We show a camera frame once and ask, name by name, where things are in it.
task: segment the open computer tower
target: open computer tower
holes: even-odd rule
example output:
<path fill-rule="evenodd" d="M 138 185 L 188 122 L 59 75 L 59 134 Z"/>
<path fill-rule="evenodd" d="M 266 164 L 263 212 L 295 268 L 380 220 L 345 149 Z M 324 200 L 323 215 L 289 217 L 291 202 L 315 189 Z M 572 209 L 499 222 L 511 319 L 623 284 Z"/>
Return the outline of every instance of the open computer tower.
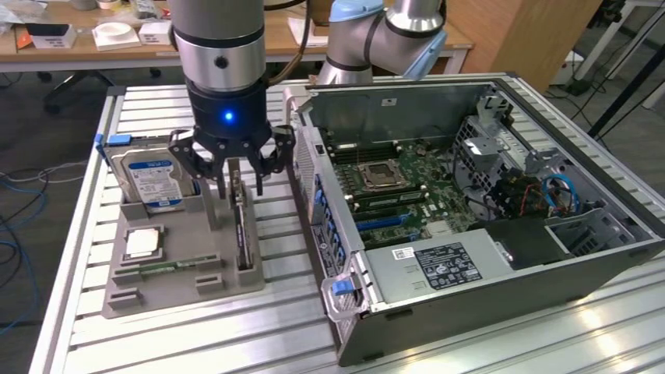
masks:
<path fill-rule="evenodd" d="M 507 81 L 296 101 L 295 194 L 343 366 L 577 300 L 663 250 L 660 219 Z"/>

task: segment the blue hard drive label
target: blue hard drive label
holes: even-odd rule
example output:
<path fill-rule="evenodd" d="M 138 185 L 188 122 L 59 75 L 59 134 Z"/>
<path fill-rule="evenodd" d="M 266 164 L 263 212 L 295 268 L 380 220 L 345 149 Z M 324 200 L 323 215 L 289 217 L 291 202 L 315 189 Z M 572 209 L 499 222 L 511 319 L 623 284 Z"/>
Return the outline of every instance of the blue hard drive label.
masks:
<path fill-rule="evenodd" d="M 170 160 L 130 164 L 136 191 L 146 205 L 163 207 L 182 202 L 183 194 L 178 180 L 172 178 L 174 170 L 174 163 Z"/>

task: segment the motherboard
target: motherboard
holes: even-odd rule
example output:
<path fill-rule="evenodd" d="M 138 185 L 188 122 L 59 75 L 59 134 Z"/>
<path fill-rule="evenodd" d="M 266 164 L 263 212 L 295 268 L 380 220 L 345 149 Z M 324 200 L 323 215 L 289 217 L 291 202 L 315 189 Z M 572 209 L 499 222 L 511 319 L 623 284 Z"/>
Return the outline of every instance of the motherboard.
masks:
<path fill-rule="evenodd" d="M 331 149 L 365 249 L 464 232 L 479 221 L 447 170 L 447 148 L 416 140 Z"/>

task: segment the power supply label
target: power supply label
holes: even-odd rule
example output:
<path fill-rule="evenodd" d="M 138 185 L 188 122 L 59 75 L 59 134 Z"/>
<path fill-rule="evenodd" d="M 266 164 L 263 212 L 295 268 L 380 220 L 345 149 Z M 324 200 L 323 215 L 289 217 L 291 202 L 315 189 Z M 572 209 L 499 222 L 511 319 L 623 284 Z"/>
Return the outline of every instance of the power supply label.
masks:
<path fill-rule="evenodd" d="M 416 259 L 436 290 L 483 279 L 461 243 L 416 251 Z"/>

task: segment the gray parts holder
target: gray parts holder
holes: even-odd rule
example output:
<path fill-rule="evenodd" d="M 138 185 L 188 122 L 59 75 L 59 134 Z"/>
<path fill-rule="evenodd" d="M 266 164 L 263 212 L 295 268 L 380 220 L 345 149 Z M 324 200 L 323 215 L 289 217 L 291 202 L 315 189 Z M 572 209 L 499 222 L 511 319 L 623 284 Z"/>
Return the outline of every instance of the gray parts holder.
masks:
<path fill-rule="evenodd" d="M 120 205 L 111 272 L 102 315 L 130 316 L 156 309 L 226 298 L 266 287 L 252 199 L 246 206 L 246 230 L 254 267 L 239 269 L 236 222 L 230 201 L 211 195 L 183 198 L 186 209 L 150 215 L 142 203 Z M 150 254 L 127 256 L 130 233 L 155 229 L 159 243 Z"/>

